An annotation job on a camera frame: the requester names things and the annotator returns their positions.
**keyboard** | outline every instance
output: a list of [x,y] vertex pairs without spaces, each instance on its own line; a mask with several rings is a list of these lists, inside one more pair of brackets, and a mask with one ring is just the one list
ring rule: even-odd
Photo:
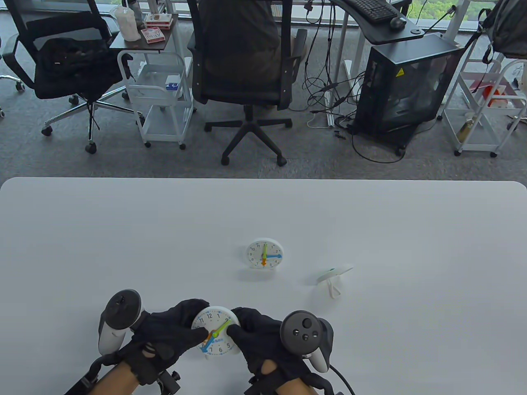
[[371,24],[389,22],[397,13],[384,0],[344,0]]

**black computer case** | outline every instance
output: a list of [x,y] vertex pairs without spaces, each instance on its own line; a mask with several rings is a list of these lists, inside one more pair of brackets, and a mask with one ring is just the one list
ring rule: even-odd
[[406,148],[413,132],[394,132],[436,116],[463,51],[440,33],[373,46],[353,128]]

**office chair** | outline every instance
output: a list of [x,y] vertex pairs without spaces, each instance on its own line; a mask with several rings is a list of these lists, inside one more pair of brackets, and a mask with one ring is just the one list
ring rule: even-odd
[[207,61],[207,43],[204,41],[204,32],[196,0],[187,0],[194,34],[192,35],[188,49],[193,55],[193,79],[192,93],[194,99],[206,104],[208,100],[217,102],[233,103],[243,105],[245,121],[224,121],[207,122],[205,131],[212,131],[213,127],[239,127],[238,133],[234,136],[229,146],[225,149],[221,164],[229,164],[229,154],[240,143],[247,133],[253,133],[266,146],[268,146],[277,156],[279,166],[284,166],[287,160],[282,156],[281,150],[265,134],[262,126],[285,125],[292,127],[292,120],[254,120],[253,106],[271,105],[277,106],[278,110],[285,110],[292,101],[291,87],[295,82],[300,68],[300,60],[304,50],[307,30],[299,29],[295,39],[294,48],[291,51],[291,9],[292,0],[282,1],[282,20],[281,20],[281,76],[280,79],[268,85],[236,85],[232,82],[222,81],[216,76],[211,75],[205,68]]
[[[93,141],[94,124],[96,125],[95,110],[100,107],[133,114],[133,110],[129,108],[104,102],[125,90],[125,87],[121,87],[107,92],[113,84],[122,80],[117,53],[113,54],[109,52],[109,49],[106,50],[110,46],[112,33],[99,14],[95,0],[76,1],[78,12],[42,12],[36,7],[36,3],[38,3],[37,0],[5,0],[18,34],[7,41],[4,48],[4,61],[28,87],[35,91],[36,96],[40,99],[73,95],[70,97],[70,103],[74,105],[77,95],[83,100],[83,103],[46,121],[42,134],[50,136],[53,132],[51,127],[53,123],[87,110],[89,126],[88,144],[85,150],[94,154],[97,152],[97,145]],[[49,51],[49,48],[50,44],[57,42],[57,40],[51,41],[55,38],[78,40],[79,47],[83,48],[83,54],[95,52],[108,56],[104,60],[99,59],[97,64],[81,66],[74,74],[56,75],[54,73],[52,75],[49,72],[49,65],[53,64],[53,60],[47,55],[54,54]],[[15,58],[19,42],[35,61],[34,80],[31,80]]]
[[[2,38],[0,37],[0,48],[2,47]],[[23,92],[26,90],[26,86],[22,83],[22,80],[20,78],[13,77],[11,75],[2,75],[0,74],[0,80],[11,80],[16,82],[15,87],[16,90],[19,92]],[[4,118],[5,113],[4,110],[2,110],[2,107],[0,107],[0,118]]]

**black glove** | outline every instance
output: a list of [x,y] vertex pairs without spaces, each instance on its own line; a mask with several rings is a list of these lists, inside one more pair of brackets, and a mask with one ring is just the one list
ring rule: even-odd
[[205,300],[189,299],[165,312],[151,313],[135,331],[130,346],[155,354],[151,362],[157,372],[168,369],[209,335],[205,328],[190,329],[194,318],[208,306]]
[[262,315],[255,309],[238,307],[232,312],[238,317],[240,326],[229,326],[227,335],[240,348],[251,373],[258,375],[264,361],[270,359],[278,365],[287,381],[310,374],[302,357],[290,353],[282,345],[281,321]]

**green clock hand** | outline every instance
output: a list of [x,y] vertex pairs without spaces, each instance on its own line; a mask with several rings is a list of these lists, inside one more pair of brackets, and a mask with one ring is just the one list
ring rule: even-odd
[[213,337],[213,338],[217,338],[217,337],[220,335],[221,331],[222,331],[223,329],[225,329],[227,326],[229,326],[231,323],[232,323],[232,320],[229,320],[229,321],[224,322],[222,326],[220,326],[217,330],[215,330],[215,331],[212,333],[212,337]]

